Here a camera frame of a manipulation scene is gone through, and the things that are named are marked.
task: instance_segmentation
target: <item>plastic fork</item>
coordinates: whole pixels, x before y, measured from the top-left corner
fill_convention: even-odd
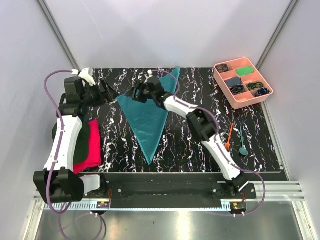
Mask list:
[[[230,133],[229,133],[229,138],[228,138],[228,141],[226,142],[225,144],[225,149],[229,152],[230,151],[230,139],[231,139],[231,134],[232,134],[232,130],[234,129],[234,124],[232,123],[231,124],[231,127],[230,127]]]

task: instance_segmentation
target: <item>green spoon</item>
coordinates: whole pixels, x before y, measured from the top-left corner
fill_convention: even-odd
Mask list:
[[[242,147],[239,149],[239,153],[243,156],[247,156],[249,153],[247,149],[245,148],[245,143],[244,143],[244,136],[242,135],[242,127],[240,127],[240,135],[241,135],[241,144]]]

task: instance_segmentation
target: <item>folded teal fabric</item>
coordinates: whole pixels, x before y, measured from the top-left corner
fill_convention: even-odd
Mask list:
[[[179,79],[180,67],[177,67],[171,74]],[[170,93],[176,91],[177,81],[172,76],[166,75],[160,78],[160,82],[165,91]],[[152,99],[141,103],[123,94],[117,98],[117,101],[150,165],[157,152],[169,112],[157,107]]]

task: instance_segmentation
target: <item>white wall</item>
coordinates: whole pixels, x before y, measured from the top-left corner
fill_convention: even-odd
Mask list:
[[[271,50],[262,74],[274,90],[267,100],[290,176],[301,183],[320,236],[320,1],[300,1]]]
[[[80,67],[258,62],[290,0],[46,0]]]
[[[43,169],[53,144],[56,117],[44,78],[71,66],[35,0],[2,0],[0,22],[0,238],[17,240],[36,189],[33,173]],[[49,84],[56,100],[66,74]]]

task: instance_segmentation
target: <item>marble tabletop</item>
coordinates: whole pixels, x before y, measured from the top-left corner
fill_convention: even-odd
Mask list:
[[[174,68],[161,68],[173,71]],[[98,85],[106,80],[119,94],[124,94],[147,69],[95,69]],[[181,68],[180,91],[182,100],[202,105],[217,118],[222,142],[226,142],[234,123],[230,154],[241,168],[259,172],[279,172],[280,166],[260,104],[235,110],[214,79],[213,68]],[[117,102],[93,107],[88,119],[100,125],[102,165],[99,172],[219,172],[214,158],[200,143],[191,140],[187,122],[170,113],[162,139],[151,165],[148,165],[126,117]],[[238,153],[241,147],[240,127],[249,155]]]

